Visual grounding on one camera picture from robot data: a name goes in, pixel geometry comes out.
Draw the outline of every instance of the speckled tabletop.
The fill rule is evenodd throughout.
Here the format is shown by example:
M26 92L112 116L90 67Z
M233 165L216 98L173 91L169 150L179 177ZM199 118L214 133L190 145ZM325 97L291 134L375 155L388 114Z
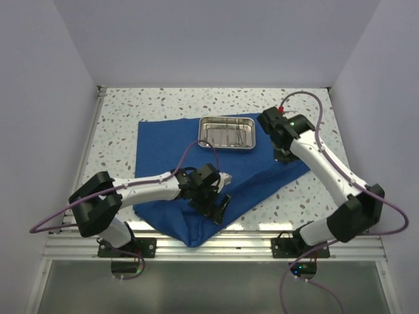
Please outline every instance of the speckled tabletop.
M324 105L321 137L348 165L327 90L306 90L315 93ZM83 182L105 170L114 177L134 178L139 121L260 113L265 108L279 105L294 91L281 88L108 88ZM316 101L306 95L290 98L285 110L296 110L313 124L318 118ZM334 209L325 187L309 172L262 201L227 230L292 230L309 220L326 217ZM121 209L117 215L128 221L133 230L153 229L134 214L132 207Z

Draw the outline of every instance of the white wall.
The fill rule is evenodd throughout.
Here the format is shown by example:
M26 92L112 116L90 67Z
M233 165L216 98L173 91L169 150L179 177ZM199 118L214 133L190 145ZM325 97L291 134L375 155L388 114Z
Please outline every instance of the white wall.
M331 86L379 0L55 0L97 84Z
M50 0L0 6L0 308L23 313L46 234L75 176L95 85Z
M419 308L419 2L382 0L332 89L351 166L380 183L411 219L410 228L384 237L405 313ZM402 224L384 208L380 230Z

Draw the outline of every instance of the metal frame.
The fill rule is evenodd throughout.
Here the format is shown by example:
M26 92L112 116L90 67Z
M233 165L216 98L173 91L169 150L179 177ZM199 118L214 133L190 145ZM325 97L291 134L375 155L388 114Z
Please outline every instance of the metal frame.
M106 87L98 88L98 100L90 124L88 137L84 145L83 154L77 168L72 191L80 186L94 133L96 122L100 116L101 107L106 94ZM249 261L249 262L285 262L293 259L273 259L270 248L270 239L277 237L277 232L233 232L223 231L212 237L202 246L188 248L182 242L162 235L156 231L135 232L138 237L157 238L156 257L150 261ZM36 314L41 304L45 285L50 273L53 260L90 260L104 261L109 258L98 258L98 244L96 238L82 238L77 230L69 228L60 234L50 234L46 241L42 255L41 265L31 296L26 308L26 314ZM391 314L399 314L401 308L389 276L381 238L378 236L361 236L349 243L337 243L330 246L331 257L322 259L322 262L341 261L373 261L376 262L378 274L382 283L384 295Z

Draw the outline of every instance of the blue cloth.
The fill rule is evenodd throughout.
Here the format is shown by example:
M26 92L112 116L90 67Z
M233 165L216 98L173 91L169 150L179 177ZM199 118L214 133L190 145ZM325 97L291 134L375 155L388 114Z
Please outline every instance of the blue cloth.
M256 122L256 147L251 151L218 150L220 171L232 175L222 190L231 196L220 227L187 205L186 200L154 201L134 206L136 214L153 228L197 247L245 212L275 193L279 188L308 171L301 161L275 162L269 136L256 121L257 114L241 114ZM136 177L149 177L174 169L184 150L198 134L199 119L140 122L138 126ZM213 152L196 145L183 167L215 165Z

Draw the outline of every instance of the silver tray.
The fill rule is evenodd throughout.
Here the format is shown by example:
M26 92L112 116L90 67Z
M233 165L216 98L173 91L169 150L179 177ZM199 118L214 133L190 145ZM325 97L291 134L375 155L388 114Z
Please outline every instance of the silver tray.
M256 146L255 121L232 116L203 116L199 120L198 139L215 148L250 150ZM210 147L199 143L201 147Z

